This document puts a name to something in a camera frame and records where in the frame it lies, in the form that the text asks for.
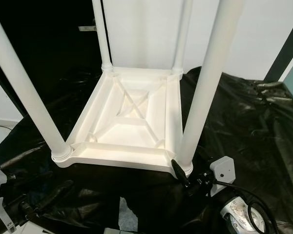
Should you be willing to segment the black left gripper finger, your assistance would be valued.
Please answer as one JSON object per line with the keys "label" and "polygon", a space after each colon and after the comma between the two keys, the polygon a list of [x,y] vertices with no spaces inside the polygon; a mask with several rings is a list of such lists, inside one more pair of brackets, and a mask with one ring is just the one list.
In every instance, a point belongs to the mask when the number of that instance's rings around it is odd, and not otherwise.
{"label": "black left gripper finger", "polygon": [[37,215],[43,214],[49,207],[55,205],[61,200],[74,185],[73,180],[66,180],[60,183],[58,186],[51,189],[40,201],[37,203]]}

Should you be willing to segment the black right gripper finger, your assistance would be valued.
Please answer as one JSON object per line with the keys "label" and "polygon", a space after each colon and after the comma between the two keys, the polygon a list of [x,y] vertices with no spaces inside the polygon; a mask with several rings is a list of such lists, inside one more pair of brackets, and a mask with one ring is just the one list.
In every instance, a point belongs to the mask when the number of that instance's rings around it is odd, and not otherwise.
{"label": "black right gripper finger", "polygon": [[171,159],[171,166],[172,166],[172,169],[174,171],[176,178],[181,182],[181,184],[185,188],[189,189],[190,182],[187,178],[187,175],[185,174],[185,170],[182,169],[182,167],[180,167],[180,165],[178,165],[178,163],[176,162],[175,159]]}

